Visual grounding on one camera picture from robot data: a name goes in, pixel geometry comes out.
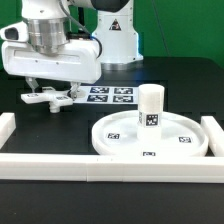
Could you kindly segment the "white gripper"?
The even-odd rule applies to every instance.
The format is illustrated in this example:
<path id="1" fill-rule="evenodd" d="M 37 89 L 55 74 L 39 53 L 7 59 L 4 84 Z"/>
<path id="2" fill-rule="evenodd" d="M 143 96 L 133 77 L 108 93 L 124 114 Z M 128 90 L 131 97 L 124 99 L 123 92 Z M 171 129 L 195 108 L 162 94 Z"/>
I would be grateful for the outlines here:
<path id="1" fill-rule="evenodd" d="M 35 78 L 72 82 L 68 95 L 75 99 L 81 83 L 94 83 L 101 77 L 101 64 L 95 41 L 71 40 L 55 55 L 36 52 L 28 43 L 5 41 L 2 44 L 3 67 L 10 75 L 25 76 L 35 93 Z"/>

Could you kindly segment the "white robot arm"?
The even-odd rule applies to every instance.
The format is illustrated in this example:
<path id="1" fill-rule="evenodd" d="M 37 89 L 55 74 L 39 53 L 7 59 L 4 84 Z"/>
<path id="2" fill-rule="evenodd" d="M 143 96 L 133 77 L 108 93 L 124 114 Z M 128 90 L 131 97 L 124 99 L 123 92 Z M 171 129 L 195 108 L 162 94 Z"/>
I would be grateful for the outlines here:
<path id="1" fill-rule="evenodd" d="M 24 76 L 32 89 L 38 78 L 67 81 L 75 97 L 82 83 L 101 77 L 102 44 L 90 32 L 78 36 L 70 31 L 74 18 L 69 7 L 116 13 L 129 1 L 22 0 L 22 20 L 0 29 L 5 71 Z"/>

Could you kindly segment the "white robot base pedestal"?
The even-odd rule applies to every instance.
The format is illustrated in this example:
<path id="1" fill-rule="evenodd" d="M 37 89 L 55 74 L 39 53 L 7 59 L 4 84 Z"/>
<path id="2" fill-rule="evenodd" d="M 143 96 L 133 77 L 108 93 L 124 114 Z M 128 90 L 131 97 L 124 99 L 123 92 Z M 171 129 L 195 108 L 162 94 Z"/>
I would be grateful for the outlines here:
<path id="1" fill-rule="evenodd" d="M 116 13 L 98 12 L 93 36 L 102 44 L 100 62 L 103 70 L 127 70 L 142 62 L 133 14 L 132 0 Z"/>

